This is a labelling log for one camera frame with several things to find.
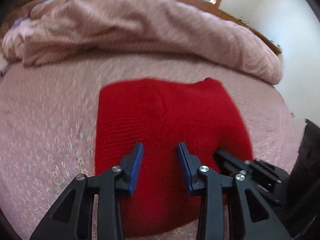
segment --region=folded red cloth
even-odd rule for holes
[[[118,164],[136,141],[144,145],[137,187],[132,197],[120,200],[126,237],[160,234],[198,218],[200,199],[189,197],[183,186],[179,142],[217,171],[212,154],[218,148],[252,160],[236,106],[222,84],[210,78],[195,84],[143,79],[104,87],[99,97],[96,174]]]

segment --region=blue gripper pad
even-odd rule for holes
[[[120,166],[124,172],[116,181],[116,189],[119,191],[119,195],[132,196],[138,182],[142,158],[143,144],[136,142],[132,152],[121,159]]]
[[[178,161],[183,175],[183,183],[191,196],[198,196],[205,188],[204,182],[198,178],[197,169],[201,162],[197,156],[190,155],[184,142],[178,144]]]

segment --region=pink bed sheet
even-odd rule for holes
[[[175,0],[55,0],[31,18],[4,38],[5,56],[20,62],[0,84],[0,206],[23,240],[74,176],[94,175],[98,96],[112,82],[220,80],[255,156],[292,169],[300,138],[270,84],[279,60],[246,28]],[[96,240],[96,210],[93,219]],[[193,222],[148,239],[195,234]]]

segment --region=red sweater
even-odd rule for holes
[[[222,84],[207,78],[195,84],[153,79],[125,81],[100,92],[96,174],[117,165],[134,143],[144,158],[133,196],[120,200],[126,237],[160,234],[199,216],[199,197],[184,189],[177,144],[218,170],[212,154],[222,148],[252,160],[252,148],[239,111]]]

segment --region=ribbed knit texture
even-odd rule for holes
[[[203,165],[218,170],[212,154],[222,148],[252,160],[241,116],[222,84],[210,78],[195,84],[153,79],[114,83],[100,92],[95,169],[101,174],[144,145],[133,196],[120,200],[126,237],[163,233],[195,220],[200,198],[184,189],[177,144]]]

